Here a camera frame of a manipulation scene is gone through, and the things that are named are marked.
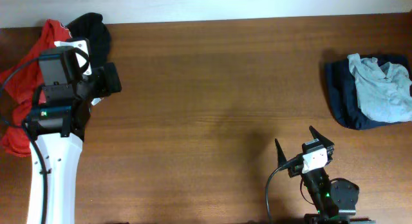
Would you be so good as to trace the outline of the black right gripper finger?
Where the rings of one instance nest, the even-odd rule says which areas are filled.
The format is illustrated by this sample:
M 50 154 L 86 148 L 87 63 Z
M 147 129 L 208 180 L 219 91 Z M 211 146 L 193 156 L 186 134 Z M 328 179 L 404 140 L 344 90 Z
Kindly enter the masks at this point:
M 322 143 L 325 148 L 328 148 L 330 146 L 334 146 L 334 143 L 331 140 L 327 139 L 325 136 L 320 134 L 320 132 L 318 132 L 313 126 L 310 126 L 309 130 L 310 130 L 313 138 L 318 139 L 318 141 L 320 141 L 320 143 Z
M 277 151 L 277 167 L 282 168 L 287 163 L 286 156 L 281 148 L 278 139 L 275 139 L 276 151 Z

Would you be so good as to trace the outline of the light grey-blue t-shirt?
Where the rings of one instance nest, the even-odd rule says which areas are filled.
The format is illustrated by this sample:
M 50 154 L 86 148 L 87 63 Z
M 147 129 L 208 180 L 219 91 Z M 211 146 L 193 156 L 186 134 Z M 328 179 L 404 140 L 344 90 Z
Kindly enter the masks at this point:
M 411 80 L 401 64 L 362 58 L 358 53 L 347 56 L 348 70 L 355 79 L 357 103 L 370 120 L 385 123 L 411 121 Z

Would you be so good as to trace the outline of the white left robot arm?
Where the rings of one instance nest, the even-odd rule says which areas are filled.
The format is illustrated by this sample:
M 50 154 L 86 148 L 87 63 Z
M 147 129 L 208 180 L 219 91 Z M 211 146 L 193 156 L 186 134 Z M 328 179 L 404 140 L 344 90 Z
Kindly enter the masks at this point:
M 110 62 L 85 75 L 76 64 L 39 63 L 44 82 L 22 127 L 30 141 L 32 182 L 28 223 L 74 223 L 75 181 L 91 108 L 121 91 Z

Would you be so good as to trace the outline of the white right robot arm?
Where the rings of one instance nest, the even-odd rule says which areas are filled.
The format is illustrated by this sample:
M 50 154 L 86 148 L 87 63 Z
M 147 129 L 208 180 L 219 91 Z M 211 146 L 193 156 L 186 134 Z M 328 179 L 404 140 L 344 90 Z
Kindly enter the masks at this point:
M 265 200 L 268 201 L 268 188 L 273 176 L 279 171 L 288 171 L 289 177 L 301 177 L 300 187 L 306 187 L 316 208 L 315 214 L 305 214 L 305 223 L 349 223 L 356 214 L 359 199 L 359 186 L 344 178 L 331 179 L 326 171 L 332 160 L 335 144 L 320 134 L 313 126 L 309 127 L 313 140 L 302 144 L 302 153 L 287 160 L 276 140 L 277 168 L 269 176 L 265 185 Z

